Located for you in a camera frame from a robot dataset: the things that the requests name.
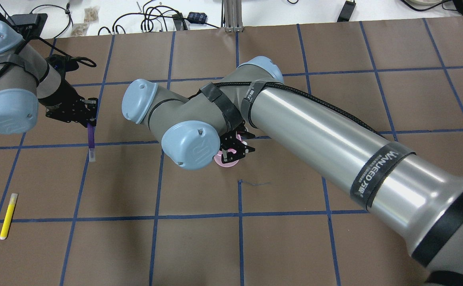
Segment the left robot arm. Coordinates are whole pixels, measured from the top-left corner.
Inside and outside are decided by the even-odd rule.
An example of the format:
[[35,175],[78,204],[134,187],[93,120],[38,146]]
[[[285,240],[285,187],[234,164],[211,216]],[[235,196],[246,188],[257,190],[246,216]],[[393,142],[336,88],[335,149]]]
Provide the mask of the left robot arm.
[[40,105],[46,108],[48,118],[95,127],[99,100],[85,99],[66,81],[66,73],[80,64],[97,66],[89,58],[61,50],[43,58],[29,39],[0,21],[0,134],[33,129]]

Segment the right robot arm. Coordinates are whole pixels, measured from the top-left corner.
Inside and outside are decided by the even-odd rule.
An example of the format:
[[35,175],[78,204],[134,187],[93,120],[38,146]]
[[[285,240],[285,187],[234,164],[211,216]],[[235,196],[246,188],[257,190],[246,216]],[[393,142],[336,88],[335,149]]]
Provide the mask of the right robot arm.
[[185,170],[244,158],[249,124],[267,134],[364,210],[402,236],[430,271],[426,286],[463,286],[463,177],[388,141],[357,117],[284,84],[264,56],[243,63],[190,98],[144,79],[123,96],[122,114],[146,126]]

